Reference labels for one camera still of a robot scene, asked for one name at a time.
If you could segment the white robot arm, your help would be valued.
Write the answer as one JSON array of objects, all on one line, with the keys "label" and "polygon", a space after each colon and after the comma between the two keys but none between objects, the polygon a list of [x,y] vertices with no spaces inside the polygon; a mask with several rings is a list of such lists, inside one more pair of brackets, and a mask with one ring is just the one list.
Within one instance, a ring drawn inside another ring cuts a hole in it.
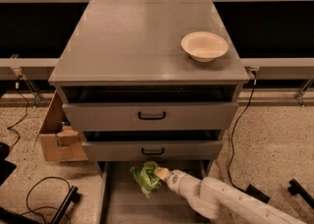
[{"label": "white robot arm", "polygon": [[200,180],[181,170],[163,167],[157,167],[154,174],[171,191],[184,197],[194,211],[211,220],[218,218],[223,205],[250,224],[306,224],[212,177]]}]

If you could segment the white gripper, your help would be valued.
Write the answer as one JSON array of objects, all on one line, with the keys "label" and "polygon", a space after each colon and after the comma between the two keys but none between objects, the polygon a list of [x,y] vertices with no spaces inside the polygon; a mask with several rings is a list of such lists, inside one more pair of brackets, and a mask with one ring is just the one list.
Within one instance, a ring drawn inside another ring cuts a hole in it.
[{"label": "white gripper", "polygon": [[199,195],[201,180],[186,172],[181,170],[170,171],[168,168],[157,167],[154,170],[154,174],[160,180],[166,181],[166,184],[171,191],[184,198]]}]

